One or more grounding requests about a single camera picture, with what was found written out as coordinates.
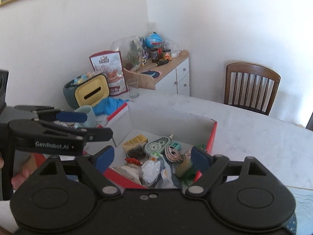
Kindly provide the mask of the person's left hand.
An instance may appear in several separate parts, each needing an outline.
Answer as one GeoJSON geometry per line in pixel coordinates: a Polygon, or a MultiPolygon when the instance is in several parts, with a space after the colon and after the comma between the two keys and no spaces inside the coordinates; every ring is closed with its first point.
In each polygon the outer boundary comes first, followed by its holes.
{"type": "Polygon", "coordinates": [[[17,190],[37,169],[36,159],[33,153],[31,153],[28,159],[23,163],[21,172],[16,174],[11,179],[11,184],[14,190],[17,190]]]}

